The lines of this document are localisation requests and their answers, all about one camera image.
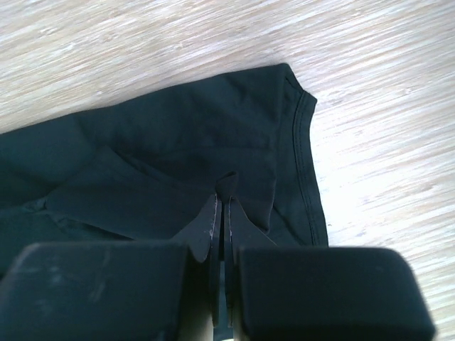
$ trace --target wood grain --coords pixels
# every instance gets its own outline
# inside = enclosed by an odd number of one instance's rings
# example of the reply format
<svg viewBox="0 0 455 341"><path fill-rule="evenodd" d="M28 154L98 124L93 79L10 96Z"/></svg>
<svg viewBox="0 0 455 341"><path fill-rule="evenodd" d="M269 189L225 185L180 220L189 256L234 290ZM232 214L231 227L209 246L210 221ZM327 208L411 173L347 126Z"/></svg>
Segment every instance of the wood grain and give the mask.
<svg viewBox="0 0 455 341"><path fill-rule="evenodd" d="M455 340L455 1L0 0L0 131L288 62L332 245L411 263Z"/></svg>

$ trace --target black fabric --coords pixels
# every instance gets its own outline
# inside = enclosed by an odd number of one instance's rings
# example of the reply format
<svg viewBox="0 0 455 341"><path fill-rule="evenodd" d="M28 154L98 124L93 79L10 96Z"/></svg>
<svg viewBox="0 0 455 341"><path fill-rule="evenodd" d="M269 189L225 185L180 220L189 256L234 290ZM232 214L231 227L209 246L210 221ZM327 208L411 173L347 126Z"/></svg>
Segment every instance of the black fabric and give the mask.
<svg viewBox="0 0 455 341"><path fill-rule="evenodd" d="M281 64L0 135L0 274L33 242L170 238L230 171L278 245L327 245L315 105Z"/></svg>

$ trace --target folded cloth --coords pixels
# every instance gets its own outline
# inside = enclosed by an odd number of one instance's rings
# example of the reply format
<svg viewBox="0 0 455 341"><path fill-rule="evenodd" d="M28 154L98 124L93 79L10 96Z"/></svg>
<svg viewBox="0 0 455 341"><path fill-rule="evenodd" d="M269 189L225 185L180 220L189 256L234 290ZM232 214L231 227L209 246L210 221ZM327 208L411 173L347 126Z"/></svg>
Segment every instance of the folded cloth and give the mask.
<svg viewBox="0 0 455 341"><path fill-rule="evenodd" d="M230 171L247 216L278 245L327 245L315 105L280 64L0 135L0 274L34 242L170 238Z"/></svg>

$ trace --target garment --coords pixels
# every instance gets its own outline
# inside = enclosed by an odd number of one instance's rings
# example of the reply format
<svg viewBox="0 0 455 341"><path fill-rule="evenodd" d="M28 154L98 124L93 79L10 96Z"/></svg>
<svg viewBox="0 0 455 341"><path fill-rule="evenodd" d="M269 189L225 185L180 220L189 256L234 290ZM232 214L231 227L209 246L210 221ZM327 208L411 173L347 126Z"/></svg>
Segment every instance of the garment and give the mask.
<svg viewBox="0 0 455 341"><path fill-rule="evenodd" d="M247 216L278 245L327 245L315 105L280 64L0 135L0 274L34 242L170 238L229 171Z"/></svg>

